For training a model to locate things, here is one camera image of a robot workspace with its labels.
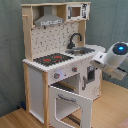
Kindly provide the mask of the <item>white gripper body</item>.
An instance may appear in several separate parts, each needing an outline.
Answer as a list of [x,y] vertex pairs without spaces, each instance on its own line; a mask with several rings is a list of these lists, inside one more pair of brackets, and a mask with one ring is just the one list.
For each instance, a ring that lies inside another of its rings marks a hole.
[[98,53],[96,53],[96,54],[92,57],[92,59],[90,60],[90,63],[91,63],[94,67],[103,70],[104,67],[105,67],[104,58],[105,58],[105,53],[103,53],[103,52],[98,52]]

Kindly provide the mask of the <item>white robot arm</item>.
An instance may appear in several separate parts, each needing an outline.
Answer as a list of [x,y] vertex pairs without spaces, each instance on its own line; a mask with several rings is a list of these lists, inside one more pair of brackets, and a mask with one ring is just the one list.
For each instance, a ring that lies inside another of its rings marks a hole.
[[128,43],[117,42],[106,53],[98,52],[90,63],[107,73],[111,78],[122,80],[128,73],[120,65],[128,59]]

